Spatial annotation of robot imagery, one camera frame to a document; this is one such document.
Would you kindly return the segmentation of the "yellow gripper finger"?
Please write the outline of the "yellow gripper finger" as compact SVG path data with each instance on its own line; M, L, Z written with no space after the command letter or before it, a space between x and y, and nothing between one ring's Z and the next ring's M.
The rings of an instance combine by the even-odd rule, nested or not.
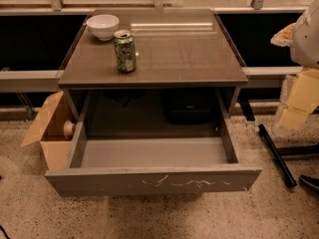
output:
M307 69L289 77L287 99L282 103L277 128L297 130L319 106L319 70Z
M278 47L290 47L294 27L295 24L291 23L283 28L271 38L270 43Z

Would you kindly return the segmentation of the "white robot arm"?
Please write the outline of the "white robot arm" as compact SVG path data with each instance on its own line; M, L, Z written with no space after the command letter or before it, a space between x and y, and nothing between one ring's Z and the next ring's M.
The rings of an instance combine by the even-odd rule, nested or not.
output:
M313 0L295 23L270 40L278 47L288 47L290 58L302 67L295 77L286 76L273 131L285 135L303 126L319 106L319 0Z

